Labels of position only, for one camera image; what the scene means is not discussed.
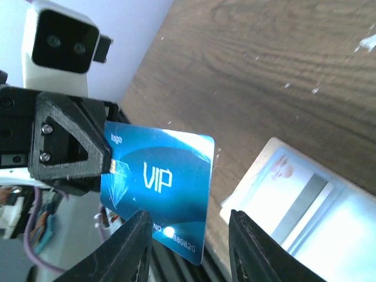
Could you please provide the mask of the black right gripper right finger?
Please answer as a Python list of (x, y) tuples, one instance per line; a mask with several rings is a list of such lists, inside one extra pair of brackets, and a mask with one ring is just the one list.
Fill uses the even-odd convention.
[(323, 281), (243, 211), (231, 211), (229, 256), (233, 281)]

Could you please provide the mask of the white red card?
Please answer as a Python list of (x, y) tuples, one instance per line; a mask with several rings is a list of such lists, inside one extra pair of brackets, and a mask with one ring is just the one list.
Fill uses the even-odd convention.
[(261, 171), (252, 188), (243, 210), (287, 249), (334, 185), (306, 162), (279, 151)]

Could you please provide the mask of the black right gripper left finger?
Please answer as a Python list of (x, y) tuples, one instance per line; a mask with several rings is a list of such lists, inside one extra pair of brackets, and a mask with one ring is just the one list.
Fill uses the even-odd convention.
[(151, 216), (139, 210), (92, 254), (56, 281), (148, 281), (151, 249)]

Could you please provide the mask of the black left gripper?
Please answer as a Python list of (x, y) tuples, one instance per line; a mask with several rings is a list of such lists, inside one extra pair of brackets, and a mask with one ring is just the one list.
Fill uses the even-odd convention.
[(118, 120), (115, 103), (1, 87), (1, 184), (99, 192), (112, 160), (105, 123)]

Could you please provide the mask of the beige leather card holder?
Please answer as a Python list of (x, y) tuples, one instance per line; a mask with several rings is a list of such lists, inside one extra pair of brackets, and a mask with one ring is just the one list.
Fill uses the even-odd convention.
[(375, 196), (271, 138), (222, 203), (327, 281), (375, 280)]

